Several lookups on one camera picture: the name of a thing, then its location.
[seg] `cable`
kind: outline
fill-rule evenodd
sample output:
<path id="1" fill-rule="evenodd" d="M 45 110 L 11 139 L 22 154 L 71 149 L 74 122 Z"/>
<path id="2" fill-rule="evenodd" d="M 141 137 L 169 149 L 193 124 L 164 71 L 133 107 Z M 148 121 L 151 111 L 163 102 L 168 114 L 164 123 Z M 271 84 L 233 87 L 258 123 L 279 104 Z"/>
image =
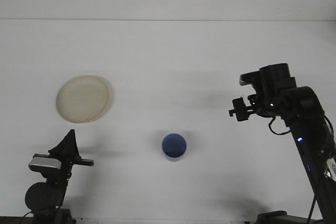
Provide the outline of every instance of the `cable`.
<path id="1" fill-rule="evenodd" d="M 310 223 L 311 216 L 312 216 L 313 211 L 314 211 L 315 203 L 316 203 L 316 196 L 314 196 L 313 202 L 311 204 L 311 208 L 310 208 L 310 211 L 309 211 L 309 216 L 308 216 L 308 219 L 307 219 L 307 224 Z"/>
<path id="2" fill-rule="evenodd" d="M 273 134 L 276 134 L 276 135 L 286 135 L 286 134 L 290 133 L 290 130 L 289 130 L 289 131 L 286 131 L 286 132 L 282 132 L 282 133 L 276 133 L 276 132 L 272 129 L 272 124 L 273 124 L 273 122 L 275 121 L 275 119 L 276 119 L 276 117 L 273 116 L 273 117 L 272 117 L 272 120 L 271 120 L 271 121 L 269 122 L 269 124 L 268 124 L 268 127 L 269 127 L 269 129 L 271 130 L 271 132 L 272 132 Z"/>
<path id="3" fill-rule="evenodd" d="M 19 224 L 22 223 L 23 219 L 24 219 L 28 214 L 31 214 L 31 211 L 28 212 L 28 213 L 26 213 L 25 215 L 23 215 L 23 216 L 21 217 L 21 220 L 20 220 Z"/>
<path id="4" fill-rule="evenodd" d="M 334 136 L 334 128 L 333 128 L 333 126 L 332 126 L 330 120 L 329 120 L 326 116 L 324 116 L 324 119 L 325 119 L 325 120 L 327 121 L 327 123 L 329 124 L 331 134 L 332 134 L 332 136 Z"/>

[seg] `beige plate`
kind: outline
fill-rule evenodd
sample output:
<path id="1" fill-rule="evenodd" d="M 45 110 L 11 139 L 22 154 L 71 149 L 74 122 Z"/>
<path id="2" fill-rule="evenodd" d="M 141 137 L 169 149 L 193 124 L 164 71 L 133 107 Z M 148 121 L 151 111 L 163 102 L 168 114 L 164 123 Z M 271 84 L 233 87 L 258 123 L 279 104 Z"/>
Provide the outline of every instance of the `beige plate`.
<path id="1" fill-rule="evenodd" d="M 74 123 L 87 123 L 104 112 L 109 97 L 109 88 L 101 78 L 79 76 L 60 89 L 56 107 L 64 119 Z"/>

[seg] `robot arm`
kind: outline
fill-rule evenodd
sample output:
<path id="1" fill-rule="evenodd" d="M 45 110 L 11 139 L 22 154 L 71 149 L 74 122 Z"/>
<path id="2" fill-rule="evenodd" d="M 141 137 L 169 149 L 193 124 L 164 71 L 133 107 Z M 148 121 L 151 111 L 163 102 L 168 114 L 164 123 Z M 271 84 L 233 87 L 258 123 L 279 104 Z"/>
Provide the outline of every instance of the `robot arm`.
<path id="1" fill-rule="evenodd" d="M 336 223 L 336 146 L 322 106 L 309 87 L 297 87 L 286 63 L 270 65 L 240 76 L 240 85 L 251 84 L 251 106 L 234 99 L 238 121 L 251 114 L 266 118 L 280 116 L 295 140 L 325 224 Z"/>

